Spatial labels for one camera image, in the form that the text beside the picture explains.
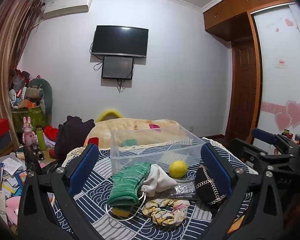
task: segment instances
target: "television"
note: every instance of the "television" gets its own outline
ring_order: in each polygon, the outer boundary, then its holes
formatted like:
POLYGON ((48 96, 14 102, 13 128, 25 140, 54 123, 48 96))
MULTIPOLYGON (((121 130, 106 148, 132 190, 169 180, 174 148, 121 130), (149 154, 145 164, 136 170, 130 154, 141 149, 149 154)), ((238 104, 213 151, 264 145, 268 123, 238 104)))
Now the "television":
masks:
POLYGON ((146 57, 148 29, 98 25, 91 54, 146 57))
POLYGON ((132 79, 133 58, 105 56, 101 78, 132 79))

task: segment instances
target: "blue gripper pad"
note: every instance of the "blue gripper pad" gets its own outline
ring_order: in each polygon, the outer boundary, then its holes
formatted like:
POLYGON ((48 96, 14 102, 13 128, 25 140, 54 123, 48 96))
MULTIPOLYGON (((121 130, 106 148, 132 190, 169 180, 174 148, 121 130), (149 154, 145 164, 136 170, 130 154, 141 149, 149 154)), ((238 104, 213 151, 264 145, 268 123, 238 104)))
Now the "blue gripper pad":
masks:
POLYGON ((255 128, 251 131, 251 135, 268 144, 275 144, 277 142, 277 138, 274 134, 263 131, 259 128, 255 128))
POLYGON ((95 144, 88 144, 85 150, 82 152, 83 158, 78 164, 77 168, 72 172, 69 177, 69 194, 74 196, 81 192, 84 184, 86 183, 94 165, 99 158, 99 149, 95 144))
POLYGON ((208 168, 209 175, 214 180, 219 193, 229 197, 236 181, 233 166, 226 158, 221 157, 210 143, 202 146, 201 160, 208 168))

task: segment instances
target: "air conditioner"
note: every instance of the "air conditioner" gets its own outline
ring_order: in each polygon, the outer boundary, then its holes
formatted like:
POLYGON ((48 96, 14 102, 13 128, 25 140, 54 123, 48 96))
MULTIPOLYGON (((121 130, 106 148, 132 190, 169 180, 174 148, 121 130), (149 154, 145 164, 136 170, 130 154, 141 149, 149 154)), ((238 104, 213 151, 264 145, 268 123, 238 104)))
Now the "air conditioner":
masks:
POLYGON ((92 0, 55 0, 47 3, 43 13, 44 19, 67 14, 88 12, 92 0))

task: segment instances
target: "scrunchie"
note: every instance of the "scrunchie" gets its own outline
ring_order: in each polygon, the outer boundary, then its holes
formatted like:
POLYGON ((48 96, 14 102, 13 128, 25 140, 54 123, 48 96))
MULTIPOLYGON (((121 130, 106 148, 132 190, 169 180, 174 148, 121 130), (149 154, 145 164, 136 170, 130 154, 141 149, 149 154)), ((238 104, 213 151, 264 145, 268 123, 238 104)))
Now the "scrunchie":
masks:
POLYGON ((148 201, 142 208, 142 213, 152 217, 152 222, 157 225, 178 226, 186 219, 189 206, 187 200, 157 198, 148 201), (172 206, 172 211, 162 209, 165 206, 172 206))

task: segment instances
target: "green tube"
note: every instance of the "green tube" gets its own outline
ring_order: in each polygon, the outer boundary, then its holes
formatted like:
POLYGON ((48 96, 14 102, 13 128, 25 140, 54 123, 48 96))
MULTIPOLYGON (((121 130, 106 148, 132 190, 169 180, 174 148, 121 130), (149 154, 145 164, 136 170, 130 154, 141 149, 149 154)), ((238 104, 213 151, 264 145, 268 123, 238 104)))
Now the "green tube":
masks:
POLYGON ((44 141, 42 128, 40 128, 40 127, 37 128, 37 138, 38 138, 38 143, 39 143, 39 149, 41 151, 44 151, 46 149, 46 144, 44 141))

